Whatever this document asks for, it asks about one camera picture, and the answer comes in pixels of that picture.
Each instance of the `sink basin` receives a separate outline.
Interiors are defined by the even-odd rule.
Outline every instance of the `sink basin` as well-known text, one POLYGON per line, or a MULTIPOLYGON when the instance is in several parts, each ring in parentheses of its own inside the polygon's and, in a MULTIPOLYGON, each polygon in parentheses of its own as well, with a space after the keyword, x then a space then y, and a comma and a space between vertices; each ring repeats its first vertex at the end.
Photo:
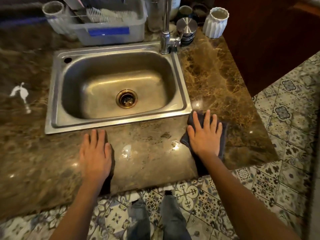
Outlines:
POLYGON ((45 133, 189 114, 176 52, 159 42, 55 53, 45 133))

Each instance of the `patterned tile floor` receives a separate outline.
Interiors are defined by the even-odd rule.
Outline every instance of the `patterned tile floor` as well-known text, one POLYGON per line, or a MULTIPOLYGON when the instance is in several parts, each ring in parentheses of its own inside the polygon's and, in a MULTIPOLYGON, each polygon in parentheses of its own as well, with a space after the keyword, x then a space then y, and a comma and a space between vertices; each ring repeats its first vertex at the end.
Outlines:
MULTIPOLYGON (((280 161, 233 171, 234 177, 300 236, 310 195, 317 113, 320 104, 320 52, 264 89, 252 100, 280 161)), ((98 199, 88 239, 126 238, 127 207, 142 198, 150 214, 152 239, 162 239, 160 202, 175 190, 192 239, 237 239, 210 177, 146 191, 98 199)), ((68 206, 10 219, 0 226, 2 239, 48 239, 68 206)))

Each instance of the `leg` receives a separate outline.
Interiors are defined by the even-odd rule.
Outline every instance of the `leg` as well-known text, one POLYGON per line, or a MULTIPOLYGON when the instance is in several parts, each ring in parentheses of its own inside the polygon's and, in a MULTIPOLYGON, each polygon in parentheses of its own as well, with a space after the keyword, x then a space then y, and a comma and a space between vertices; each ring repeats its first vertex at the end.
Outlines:
POLYGON ((146 205, 142 199, 132 203, 128 208, 133 225, 129 227, 127 240, 150 240, 150 221, 146 205))
POLYGON ((161 203, 161 216, 163 220, 164 240, 191 240, 187 231, 187 222, 183 217, 176 198, 170 195, 171 191, 166 191, 161 203))

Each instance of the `white ribbed vase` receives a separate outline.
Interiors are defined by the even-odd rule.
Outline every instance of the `white ribbed vase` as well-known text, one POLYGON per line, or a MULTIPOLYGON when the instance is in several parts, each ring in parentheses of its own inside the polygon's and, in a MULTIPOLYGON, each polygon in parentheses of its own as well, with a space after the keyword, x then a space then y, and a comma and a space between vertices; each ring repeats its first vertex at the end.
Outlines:
POLYGON ((209 38, 218 38, 226 28, 229 12, 222 7, 214 7, 206 17, 202 32, 209 38))

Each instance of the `drain strainer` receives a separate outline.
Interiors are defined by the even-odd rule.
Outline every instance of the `drain strainer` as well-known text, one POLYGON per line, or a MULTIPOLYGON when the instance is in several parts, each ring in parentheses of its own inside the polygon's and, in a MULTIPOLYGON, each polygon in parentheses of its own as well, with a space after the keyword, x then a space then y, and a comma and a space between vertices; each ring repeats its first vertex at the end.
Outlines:
POLYGON ((124 89, 117 94, 115 101, 120 108, 129 109, 136 105, 138 96, 135 91, 124 89))

